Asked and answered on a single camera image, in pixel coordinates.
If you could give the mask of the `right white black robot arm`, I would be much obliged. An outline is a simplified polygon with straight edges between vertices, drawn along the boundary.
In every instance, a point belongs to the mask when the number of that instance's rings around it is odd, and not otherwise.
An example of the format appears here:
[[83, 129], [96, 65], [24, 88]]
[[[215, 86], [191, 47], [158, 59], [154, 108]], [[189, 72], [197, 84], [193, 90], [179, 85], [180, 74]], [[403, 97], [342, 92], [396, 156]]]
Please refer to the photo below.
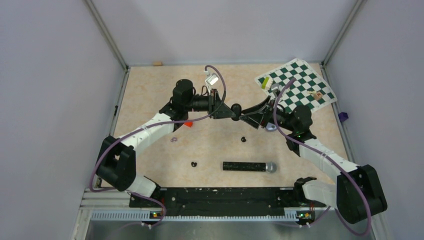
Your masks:
[[231, 107], [233, 120], [241, 120], [258, 129], [267, 124], [291, 131], [286, 139], [287, 147], [297, 156], [313, 163], [333, 180], [324, 183], [315, 177], [298, 179], [293, 200], [299, 206], [317, 201], [335, 208], [350, 224], [358, 223], [383, 213], [388, 204], [374, 167], [360, 166], [339, 156], [325, 147], [310, 131], [312, 111], [307, 105], [299, 105], [287, 113], [280, 109], [270, 97], [258, 105], [242, 109], [237, 104]]

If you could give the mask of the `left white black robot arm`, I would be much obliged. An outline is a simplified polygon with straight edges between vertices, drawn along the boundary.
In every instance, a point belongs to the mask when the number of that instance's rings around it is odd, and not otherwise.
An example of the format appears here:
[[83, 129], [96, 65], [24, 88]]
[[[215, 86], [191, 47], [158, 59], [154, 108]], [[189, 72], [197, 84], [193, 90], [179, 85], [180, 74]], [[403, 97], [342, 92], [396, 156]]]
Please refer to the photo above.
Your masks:
[[137, 156], [189, 122], [190, 112], [206, 112], [207, 117], [213, 119], [235, 117], [217, 89], [212, 87], [217, 81], [219, 77], [214, 73], [206, 78], [206, 95], [196, 94], [193, 83], [188, 79], [177, 81], [170, 100], [151, 120], [126, 135], [118, 138], [110, 135], [103, 140], [94, 174], [116, 190], [141, 195], [147, 206], [156, 206], [161, 198], [159, 185], [137, 174]]

